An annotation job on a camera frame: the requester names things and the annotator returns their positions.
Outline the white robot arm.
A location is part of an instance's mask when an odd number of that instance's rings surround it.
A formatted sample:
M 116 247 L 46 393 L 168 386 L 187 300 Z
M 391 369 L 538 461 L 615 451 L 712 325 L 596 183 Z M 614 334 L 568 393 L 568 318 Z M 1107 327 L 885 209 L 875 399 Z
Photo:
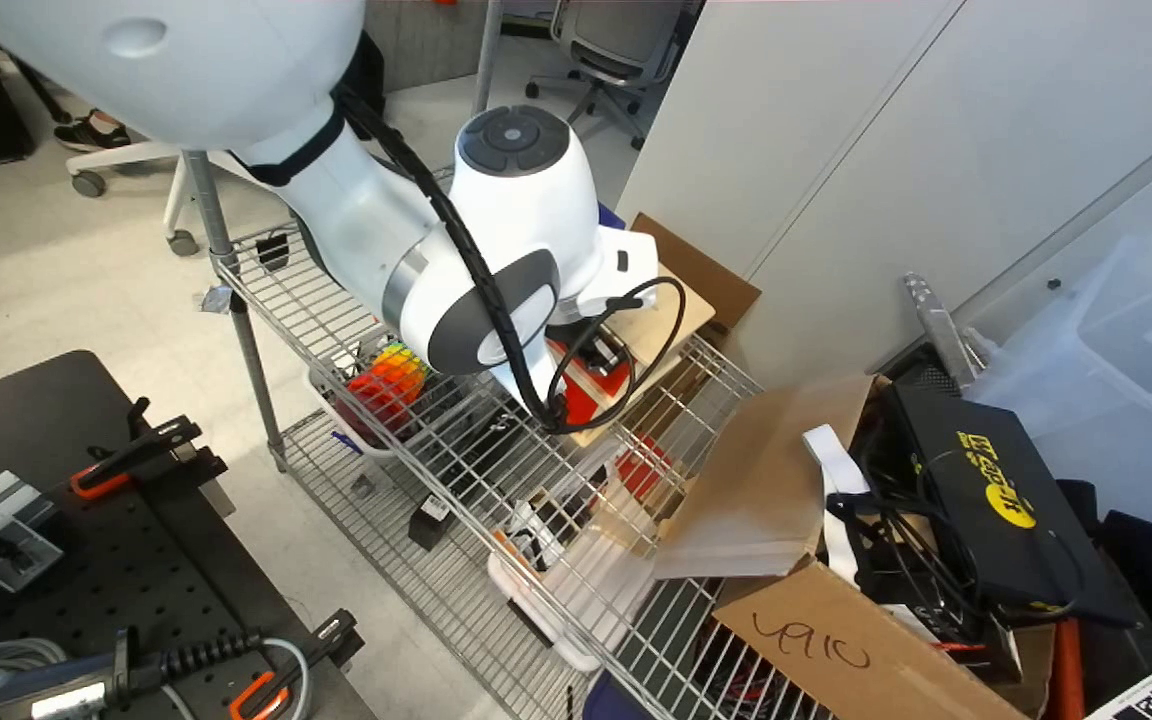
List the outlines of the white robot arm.
M 551 334 L 649 292 L 659 247 L 608 230 L 584 139 L 538 104 L 462 123 L 449 177 L 341 107 L 364 0 L 0 0 L 0 46 L 181 153 L 226 153 L 321 270 L 428 369 L 558 390 Z

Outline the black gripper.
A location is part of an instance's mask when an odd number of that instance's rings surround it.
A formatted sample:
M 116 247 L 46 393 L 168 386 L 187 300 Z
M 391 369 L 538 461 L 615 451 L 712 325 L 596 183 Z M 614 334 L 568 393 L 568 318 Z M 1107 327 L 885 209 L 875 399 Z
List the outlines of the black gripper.
M 634 377 L 630 345 L 600 322 L 563 327 L 563 354 L 600 386 L 620 390 Z

